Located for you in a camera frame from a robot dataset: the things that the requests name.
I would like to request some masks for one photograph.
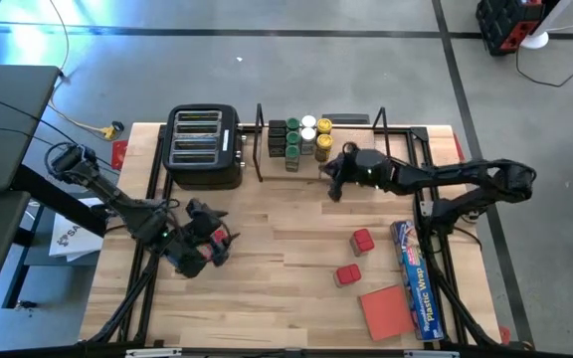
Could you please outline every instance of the black toaster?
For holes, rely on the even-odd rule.
[[[242,183],[243,134],[225,104],[183,104],[169,113],[163,165],[186,190],[234,189]]]

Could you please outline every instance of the gray floor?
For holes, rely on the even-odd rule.
[[[70,25],[438,31],[431,0],[55,2]],[[442,0],[450,31],[477,31],[476,2]],[[1,22],[57,24],[58,18],[47,1],[4,0],[0,27]],[[555,26],[570,24],[573,3]],[[0,33],[0,63],[58,66],[63,60],[61,33],[49,35],[33,26],[13,29]],[[164,120],[176,104],[205,101],[232,104],[244,121],[252,120],[257,102],[268,117],[329,111],[374,115],[385,105],[395,123],[452,125],[470,157],[439,38],[78,34],[70,43],[65,72],[71,82],[59,90],[56,102],[78,120],[106,125],[118,119],[129,128],[133,122]],[[537,86],[516,73],[514,56],[491,58],[479,40],[453,40],[453,47],[483,156],[523,161],[538,171],[534,197],[519,205],[501,204],[498,211],[538,349],[573,353],[573,81],[562,89]],[[532,76],[562,81],[573,73],[573,40],[522,51],[520,59]],[[109,158],[109,143],[49,110],[44,119]],[[37,135],[61,139],[45,126]],[[44,150],[34,143],[25,159],[42,173]],[[485,220],[479,234],[497,317],[512,327]],[[0,301],[16,255],[11,251],[1,274]],[[0,310],[0,332],[15,331],[14,339],[0,334],[0,349],[76,341],[93,274],[83,268],[31,270],[23,295],[47,307],[32,317]]]

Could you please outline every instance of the yellow lid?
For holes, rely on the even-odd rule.
[[[317,130],[319,130],[321,132],[329,132],[330,128],[332,128],[332,127],[333,127],[333,123],[330,121],[330,119],[321,118],[317,122]]]
[[[330,149],[332,145],[333,145],[333,137],[331,137],[328,134],[319,134],[319,136],[317,137],[317,147],[319,147],[320,149]]]

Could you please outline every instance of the wooden table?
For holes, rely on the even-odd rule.
[[[133,198],[145,196],[158,127],[158,123],[137,123],[131,130],[118,186]],[[449,126],[428,126],[428,132],[435,164],[459,162]],[[384,148],[383,138],[374,140]],[[242,235],[221,268],[207,266],[193,279],[161,261],[147,340],[164,339],[166,346],[182,347],[421,349],[423,344],[413,333],[373,342],[357,299],[400,283],[388,228],[393,221],[412,218],[412,196],[346,185],[342,201],[333,203],[324,181],[260,183],[251,160],[251,142],[246,146],[243,184],[235,191],[187,192],[174,185],[172,197],[181,202],[198,197],[212,208],[229,211],[226,222]],[[390,146],[394,156],[408,158],[405,140],[391,136]],[[418,153],[421,162],[421,150]],[[440,193],[448,198],[465,190],[458,185],[440,188]],[[458,226],[475,230],[464,222]],[[348,240],[361,228],[370,230],[375,250],[356,258]],[[450,245],[462,301],[489,336],[499,340],[478,244],[455,232]],[[126,231],[105,236],[82,338],[97,333],[123,299],[134,247]],[[363,279],[337,288],[334,270],[350,263],[359,264]],[[452,311],[444,297],[443,302],[449,333],[455,337]],[[134,312],[131,332],[137,326],[139,303]]]

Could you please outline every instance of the white lid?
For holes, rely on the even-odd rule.
[[[311,128],[313,128],[313,127],[315,127],[315,124],[317,123],[317,119],[315,119],[315,117],[312,116],[312,115],[305,115],[305,116],[302,118],[302,122],[301,122],[301,123],[302,123],[302,126],[304,126],[304,127],[311,127]]]
[[[302,140],[314,140],[315,139],[315,129],[305,128],[299,134],[302,136]]]

